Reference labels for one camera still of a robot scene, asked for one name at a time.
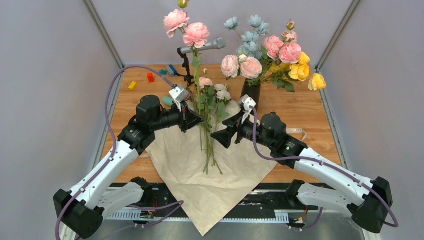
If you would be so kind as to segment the flower stems bunch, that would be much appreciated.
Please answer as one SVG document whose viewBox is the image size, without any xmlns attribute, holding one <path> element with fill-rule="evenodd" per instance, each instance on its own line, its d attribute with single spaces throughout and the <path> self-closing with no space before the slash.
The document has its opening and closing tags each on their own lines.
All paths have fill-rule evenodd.
<svg viewBox="0 0 424 240">
<path fill-rule="evenodd" d="M 204 117 L 200 125 L 201 150 L 206 154 L 203 172 L 209 173 L 209 167 L 222 170 L 215 157 L 214 140 L 211 134 L 218 129 L 218 125 L 229 116 L 227 105 L 232 100 L 229 87 L 226 84 L 214 84 L 210 78 L 201 76 L 196 81 L 195 109 Z"/>
</svg>

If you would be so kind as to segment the peach paper bouquet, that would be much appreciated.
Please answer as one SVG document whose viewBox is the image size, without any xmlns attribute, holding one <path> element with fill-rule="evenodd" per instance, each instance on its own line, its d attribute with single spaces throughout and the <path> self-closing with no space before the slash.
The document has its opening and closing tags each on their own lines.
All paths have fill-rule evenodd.
<svg viewBox="0 0 424 240">
<path fill-rule="evenodd" d="M 206 165 L 200 129 L 186 133 L 177 127 L 155 132 L 147 148 L 154 167 L 201 236 L 205 236 L 276 166 L 259 157 L 249 140 L 226 149 L 214 143 L 217 166 Z"/>
</svg>

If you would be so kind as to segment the pink flower stem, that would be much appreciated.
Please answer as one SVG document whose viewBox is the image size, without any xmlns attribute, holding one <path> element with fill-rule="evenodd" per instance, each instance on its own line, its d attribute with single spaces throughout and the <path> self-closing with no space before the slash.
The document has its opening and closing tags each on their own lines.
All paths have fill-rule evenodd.
<svg viewBox="0 0 424 240">
<path fill-rule="evenodd" d="M 163 19 L 163 26 L 168 38 L 173 38 L 176 31 L 182 32 L 182 39 L 186 47 L 191 48 L 192 63 L 194 67 L 194 84 L 197 88 L 197 80 L 200 78 L 201 57 L 199 48 L 208 42 L 210 31 L 204 23 L 195 22 L 189 24 L 188 13 L 184 10 L 188 6 L 189 0 L 178 0 L 177 5 L 180 9 L 175 9 L 166 15 Z"/>
</svg>

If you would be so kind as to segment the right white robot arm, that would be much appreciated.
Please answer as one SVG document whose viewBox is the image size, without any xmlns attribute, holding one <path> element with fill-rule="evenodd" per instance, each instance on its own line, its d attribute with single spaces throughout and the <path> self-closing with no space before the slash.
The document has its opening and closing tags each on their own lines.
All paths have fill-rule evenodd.
<svg viewBox="0 0 424 240">
<path fill-rule="evenodd" d="M 292 209 L 303 206 L 322 207 L 350 216 L 362 229 L 379 234 L 384 225 L 399 227 L 391 207 L 393 197 L 390 183 L 377 177 L 372 180 L 351 172 L 326 159 L 303 141 L 287 133 L 287 126 L 271 112 L 260 121 L 244 120 L 244 113 L 224 120 L 223 130 L 211 137 L 230 147 L 242 140 L 253 142 L 256 153 L 263 159 L 307 173 L 325 183 L 319 187 L 302 180 L 293 180 L 285 192 L 286 204 Z"/>
</svg>

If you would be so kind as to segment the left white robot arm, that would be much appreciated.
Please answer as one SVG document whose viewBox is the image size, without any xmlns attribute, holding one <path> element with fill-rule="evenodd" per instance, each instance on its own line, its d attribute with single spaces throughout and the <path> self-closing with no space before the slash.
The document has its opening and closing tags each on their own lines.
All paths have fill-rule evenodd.
<svg viewBox="0 0 424 240">
<path fill-rule="evenodd" d="M 205 121 L 185 101 L 175 101 L 170 109 L 165 109 L 156 95 L 142 97 L 135 110 L 136 114 L 101 162 L 70 190 L 59 189 L 53 196 L 56 239 L 60 239 L 61 224 L 85 240 L 96 233 L 105 218 L 117 211 L 135 203 L 149 206 L 153 193 L 144 178 L 136 177 L 110 193 L 107 189 L 154 142 L 157 131 L 177 126 L 185 133 Z"/>
</svg>

